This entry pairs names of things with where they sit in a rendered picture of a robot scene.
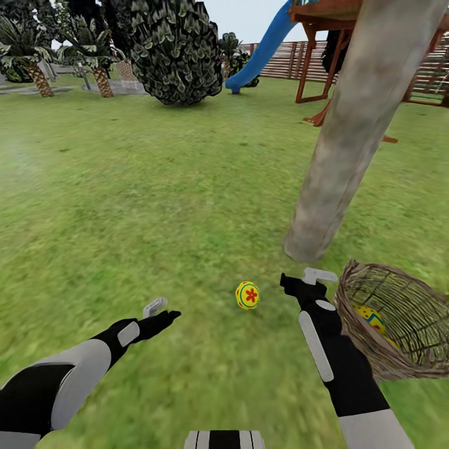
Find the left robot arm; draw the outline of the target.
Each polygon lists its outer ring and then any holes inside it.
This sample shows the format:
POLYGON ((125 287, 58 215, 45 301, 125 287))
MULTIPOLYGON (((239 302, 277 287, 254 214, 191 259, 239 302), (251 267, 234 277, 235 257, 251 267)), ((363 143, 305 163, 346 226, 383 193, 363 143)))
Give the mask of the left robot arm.
POLYGON ((33 449, 48 432, 61 430, 95 385, 128 350, 171 325, 180 311, 156 311, 160 297, 143 308, 143 318, 123 319, 93 338, 45 357, 17 372, 0 390, 0 449, 33 449))

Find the robot trunk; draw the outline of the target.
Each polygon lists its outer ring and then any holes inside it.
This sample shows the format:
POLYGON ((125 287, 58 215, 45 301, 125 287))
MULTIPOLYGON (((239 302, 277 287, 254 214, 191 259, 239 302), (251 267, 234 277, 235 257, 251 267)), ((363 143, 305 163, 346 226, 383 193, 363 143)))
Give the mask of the robot trunk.
POLYGON ((265 449, 259 430, 191 430, 184 449, 265 449))

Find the easter egg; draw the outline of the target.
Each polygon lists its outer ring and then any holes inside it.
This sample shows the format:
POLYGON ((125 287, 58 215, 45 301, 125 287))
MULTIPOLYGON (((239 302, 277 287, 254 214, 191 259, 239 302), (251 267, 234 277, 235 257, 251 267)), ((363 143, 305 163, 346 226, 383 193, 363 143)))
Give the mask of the easter egg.
POLYGON ((236 287, 235 298, 242 309, 252 310, 259 304, 260 292, 253 282, 245 281, 236 287))
POLYGON ((359 305, 353 305, 360 316, 366 319, 380 334, 386 334, 387 323, 384 316, 376 310, 374 307, 364 305, 360 307, 359 305))

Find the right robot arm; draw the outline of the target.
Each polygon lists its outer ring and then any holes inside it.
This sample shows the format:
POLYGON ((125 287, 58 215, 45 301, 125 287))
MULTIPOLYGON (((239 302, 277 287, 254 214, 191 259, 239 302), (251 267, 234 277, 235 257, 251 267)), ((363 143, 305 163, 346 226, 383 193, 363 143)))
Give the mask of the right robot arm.
POLYGON ((322 279, 338 276, 307 268, 303 279, 281 275, 286 295, 301 306, 299 324, 342 425, 348 449, 415 449, 372 376, 372 366, 349 336, 322 279))

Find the wicker basket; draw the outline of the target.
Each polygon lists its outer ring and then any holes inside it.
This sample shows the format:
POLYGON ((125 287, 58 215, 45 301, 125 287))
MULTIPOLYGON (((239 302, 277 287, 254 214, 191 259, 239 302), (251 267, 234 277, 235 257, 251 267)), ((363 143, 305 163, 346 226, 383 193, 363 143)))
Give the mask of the wicker basket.
POLYGON ((439 294, 425 284, 422 280, 415 276, 411 276, 401 269, 395 269, 390 265, 362 264, 357 263, 356 258, 350 258, 343 268, 343 274, 339 278, 339 285, 331 304, 337 308, 338 315, 342 321, 342 331, 339 336, 347 335, 353 341, 354 345, 362 351, 365 356, 372 354, 375 359, 368 359, 372 366, 372 376, 375 381, 398 381, 406 379, 449 379, 449 337, 446 334, 436 338, 438 342, 424 343, 419 332, 425 331, 435 325, 439 325, 441 330, 449 328, 446 322, 449 320, 449 300, 444 295, 439 294), (373 270, 385 273, 382 279, 377 282, 374 279, 368 279, 373 270), (364 274, 363 276, 360 276, 364 274), (360 307, 368 304, 373 297, 377 297, 380 287, 393 276, 399 280, 408 282, 402 287, 406 291, 412 284, 422 288, 425 295, 418 302, 413 302, 411 298, 405 295, 405 302, 411 305, 411 311, 416 315, 419 314, 418 309, 426 307, 428 314, 434 318, 434 321, 427 322, 421 327, 415 328, 410 319, 403 318, 403 322, 409 327, 401 335, 397 334, 392 337, 391 341, 386 334, 380 334, 379 331, 359 313, 353 309, 351 301, 362 290, 364 284, 374 287, 369 290, 368 296, 360 302, 360 307), (355 286, 351 296, 347 292, 355 286), (445 314, 441 315, 438 308, 445 314), (412 345, 412 339, 415 336, 416 344, 412 345), (396 345, 399 341, 404 341, 407 350, 400 350, 396 345), (437 354, 432 354, 436 348, 442 348, 437 354), (444 359, 441 357, 443 352, 444 359), (412 357, 415 355, 416 361, 413 362, 412 357), (422 361, 421 361, 422 360, 422 361))

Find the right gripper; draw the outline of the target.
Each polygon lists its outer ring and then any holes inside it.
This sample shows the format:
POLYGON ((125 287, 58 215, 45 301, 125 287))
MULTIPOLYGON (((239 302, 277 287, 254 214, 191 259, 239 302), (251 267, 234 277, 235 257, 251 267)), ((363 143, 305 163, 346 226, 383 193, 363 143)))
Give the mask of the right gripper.
POLYGON ((313 291, 322 296, 326 295, 326 287, 324 284, 316 281, 316 285, 310 285, 303 282, 301 279, 295 279, 290 276, 286 276, 284 273, 281 275, 280 285, 284 287, 286 295, 296 296, 298 299, 303 292, 313 291))

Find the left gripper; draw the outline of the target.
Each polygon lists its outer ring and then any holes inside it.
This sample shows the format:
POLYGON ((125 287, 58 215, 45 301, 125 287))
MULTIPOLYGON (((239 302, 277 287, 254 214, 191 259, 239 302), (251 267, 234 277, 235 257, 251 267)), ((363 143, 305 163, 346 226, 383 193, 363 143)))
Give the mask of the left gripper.
POLYGON ((151 325, 151 331, 146 340, 151 339, 155 335, 159 335, 159 333, 161 333, 162 330, 171 325, 174 319, 176 319, 178 316, 180 316, 180 311, 168 312, 167 310, 165 310, 162 313, 159 313, 159 315, 142 319, 143 321, 148 321, 151 325))

